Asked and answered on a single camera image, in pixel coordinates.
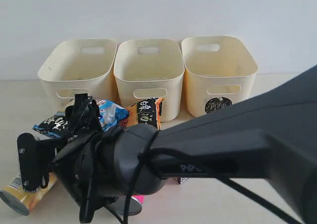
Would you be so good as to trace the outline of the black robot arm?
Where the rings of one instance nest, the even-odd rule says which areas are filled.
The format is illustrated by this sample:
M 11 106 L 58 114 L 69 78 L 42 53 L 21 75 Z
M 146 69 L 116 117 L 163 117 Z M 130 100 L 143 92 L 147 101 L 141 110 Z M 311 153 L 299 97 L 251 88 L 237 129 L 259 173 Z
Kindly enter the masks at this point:
M 158 192 L 167 178 L 215 178 L 289 224 L 296 220 L 235 182 L 266 179 L 306 224 L 317 221 L 317 69 L 279 87 L 177 126 L 117 125 L 103 132 L 96 101 L 79 94 L 60 138 L 17 138 L 22 185 L 35 192 L 56 174 L 80 206 L 81 223 L 133 195 Z

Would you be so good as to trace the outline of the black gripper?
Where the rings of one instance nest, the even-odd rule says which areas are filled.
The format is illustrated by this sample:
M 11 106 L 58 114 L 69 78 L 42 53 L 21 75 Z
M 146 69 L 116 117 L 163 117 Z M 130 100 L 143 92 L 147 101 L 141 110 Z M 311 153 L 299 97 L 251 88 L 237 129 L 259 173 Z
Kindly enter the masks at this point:
M 31 133 L 22 133 L 17 138 L 24 191 L 47 188 L 52 162 L 54 173 L 80 207 L 81 223 L 90 223 L 95 211 L 116 195 L 112 169 L 116 135 L 101 133 L 99 116 L 100 109 L 93 97 L 87 93 L 75 94 L 74 104 L 65 109 L 64 136 L 72 138 L 56 156 L 58 138 L 38 140 Z

